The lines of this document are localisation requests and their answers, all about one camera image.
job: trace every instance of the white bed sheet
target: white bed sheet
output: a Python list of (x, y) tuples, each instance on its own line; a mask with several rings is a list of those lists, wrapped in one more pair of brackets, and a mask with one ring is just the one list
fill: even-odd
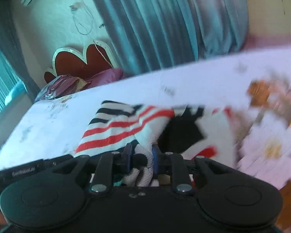
[(72, 153), (104, 100), (247, 109), (250, 82), (265, 78), (270, 71), (285, 74), (291, 81), (291, 46), (195, 62), (88, 89), (68, 100), (38, 102), (3, 146), (0, 170)]

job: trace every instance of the scalloped headboard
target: scalloped headboard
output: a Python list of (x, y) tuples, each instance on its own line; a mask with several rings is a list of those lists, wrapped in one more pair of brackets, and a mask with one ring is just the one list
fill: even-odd
[(69, 74), (87, 79), (106, 69), (118, 67), (109, 46), (100, 40), (95, 43), (86, 45), (83, 53), (69, 47), (58, 49), (53, 56), (53, 69), (48, 69), (44, 74), (46, 83), (59, 75)]

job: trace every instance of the black circular cover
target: black circular cover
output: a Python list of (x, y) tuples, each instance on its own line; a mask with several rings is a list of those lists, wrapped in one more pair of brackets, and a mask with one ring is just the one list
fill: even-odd
[(210, 217), (236, 227), (273, 223), (282, 209), (275, 187), (245, 174), (216, 175), (200, 190), (198, 201)]
[(84, 191), (68, 176), (38, 174), (8, 186), (0, 195), (5, 218), (24, 228), (53, 228), (82, 208)]

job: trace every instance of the headboard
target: headboard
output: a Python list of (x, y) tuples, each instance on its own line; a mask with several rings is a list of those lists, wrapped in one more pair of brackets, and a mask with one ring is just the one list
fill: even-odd
[(118, 67), (110, 47), (100, 40), (95, 40), (95, 43), (87, 44), (83, 53), (69, 47), (58, 49), (53, 56), (53, 69), (44, 73), (46, 83), (59, 75), (69, 74), (87, 79), (106, 69)]

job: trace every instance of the metal bolt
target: metal bolt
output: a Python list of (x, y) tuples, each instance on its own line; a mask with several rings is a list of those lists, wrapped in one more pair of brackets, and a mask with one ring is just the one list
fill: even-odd
[(177, 190), (178, 192), (186, 193), (192, 190), (192, 186), (188, 184), (179, 184)]
[(95, 193), (101, 193), (107, 190), (107, 187), (102, 184), (93, 185), (91, 190)]
[(128, 195), (130, 198), (137, 198), (138, 197), (138, 195), (136, 195), (136, 194), (129, 194)]

